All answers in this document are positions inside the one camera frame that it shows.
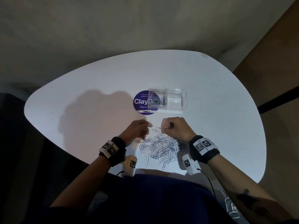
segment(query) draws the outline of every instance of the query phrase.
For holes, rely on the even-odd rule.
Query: forearm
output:
[[[292,219],[272,196],[220,154],[207,164],[230,199],[249,221],[279,223]]]
[[[51,207],[86,209],[109,169],[109,160],[99,156],[58,196]]]

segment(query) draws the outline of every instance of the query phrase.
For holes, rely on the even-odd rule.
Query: hand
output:
[[[161,132],[187,143],[197,135],[183,117],[164,118],[161,124]]]
[[[124,140],[126,147],[129,146],[133,140],[137,137],[145,140],[145,137],[149,134],[148,127],[152,127],[152,124],[144,119],[134,120],[119,137]]]

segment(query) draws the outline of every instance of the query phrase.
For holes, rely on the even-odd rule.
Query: purple circular sticker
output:
[[[147,107],[147,98],[148,98],[148,90],[141,91],[137,93],[133,100],[133,106],[137,112],[142,115],[151,115],[155,113],[158,109],[148,108]]]

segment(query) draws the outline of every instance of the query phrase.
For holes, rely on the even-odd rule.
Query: white table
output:
[[[183,114],[141,115],[133,98],[149,87],[186,90],[188,107]],[[254,181],[261,180],[266,166],[264,129],[251,96],[226,67],[200,52],[152,50],[96,61],[37,90],[24,112],[50,141],[89,164],[99,147],[131,121],[144,118],[155,128],[162,118],[179,115]],[[137,143],[128,147],[128,154],[142,156]],[[145,166],[145,158],[138,158],[137,168],[161,170],[151,161]],[[110,173],[120,170],[117,165]],[[166,164],[164,171],[186,173],[178,162]]]

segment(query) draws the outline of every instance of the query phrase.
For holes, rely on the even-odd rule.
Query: clear plastic box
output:
[[[184,111],[187,108],[187,91],[171,88],[149,88],[148,108]]]

